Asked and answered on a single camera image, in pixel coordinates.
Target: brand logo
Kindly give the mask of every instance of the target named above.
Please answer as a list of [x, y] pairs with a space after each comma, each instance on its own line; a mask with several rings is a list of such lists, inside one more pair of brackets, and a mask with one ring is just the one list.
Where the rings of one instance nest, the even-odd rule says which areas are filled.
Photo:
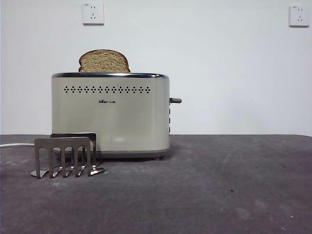
[[116, 103], [115, 101], [113, 101], [113, 100], [110, 100], [110, 101], [106, 101], [106, 100], [99, 100], [98, 101], [99, 103], [104, 103], [104, 104], [107, 104], [107, 103]]

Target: electrical socket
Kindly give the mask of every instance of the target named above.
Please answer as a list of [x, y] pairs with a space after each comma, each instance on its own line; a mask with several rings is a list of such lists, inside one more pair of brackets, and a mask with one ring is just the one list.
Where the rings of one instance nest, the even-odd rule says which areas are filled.
[[289, 26], [309, 27], [310, 15], [308, 6], [289, 7]]
[[82, 5], [83, 24], [104, 24], [104, 4], [103, 3], [84, 3]]

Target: toaster lever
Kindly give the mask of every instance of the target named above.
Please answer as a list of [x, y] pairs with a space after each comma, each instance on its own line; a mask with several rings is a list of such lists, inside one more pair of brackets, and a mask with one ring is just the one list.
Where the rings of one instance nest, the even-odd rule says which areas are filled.
[[170, 102], [170, 103], [181, 103], [181, 102], [182, 102], [182, 99], [171, 97], [171, 98], [169, 98], [169, 102]]

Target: bread crust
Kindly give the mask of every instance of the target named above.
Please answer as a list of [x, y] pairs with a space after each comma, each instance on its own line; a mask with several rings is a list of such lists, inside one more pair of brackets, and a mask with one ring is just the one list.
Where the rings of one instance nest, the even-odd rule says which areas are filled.
[[126, 72], [130, 72], [130, 69], [129, 69], [129, 63], [128, 63], [128, 60], [127, 60], [127, 58], [122, 54], [122, 53], [120, 53], [120, 52], [118, 52], [118, 51], [115, 51], [115, 50], [106, 50], [106, 49], [98, 49], [98, 50], [92, 50], [92, 51], [88, 51], [87, 53], [85, 53], [85, 54], [83, 54], [80, 58], [79, 58], [79, 64], [80, 64], [80, 67], [79, 67], [79, 72], [85, 72], [85, 69], [83, 68], [83, 65], [82, 65], [82, 59], [85, 57], [85, 56], [87, 56], [87, 55], [89, 55], [89, 54], [91, 54], [91, 53], [94, 53], [94, 52], [96, 52], [96, 51], [112, 51], [112, 52], [115, 52], [115, 53], [117, 53], [118, 55], [120, 55], [123, 59], [124, 59], [124, 61], [125, 61], [125, 64], [126, 64]]

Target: toaster base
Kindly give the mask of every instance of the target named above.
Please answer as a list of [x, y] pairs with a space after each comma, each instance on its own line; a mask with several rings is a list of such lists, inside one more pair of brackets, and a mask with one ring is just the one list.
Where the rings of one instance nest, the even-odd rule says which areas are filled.
[[[97, 151], [97, 158], [159, 158], [167, 155], [170, 148], [163, 150], [150, 150], [150, 151]], [[53, 150], [56, 156], [59, 155], [59, 150]], [[71, 151], [65, 151], [65, 157], [71, 157]]]

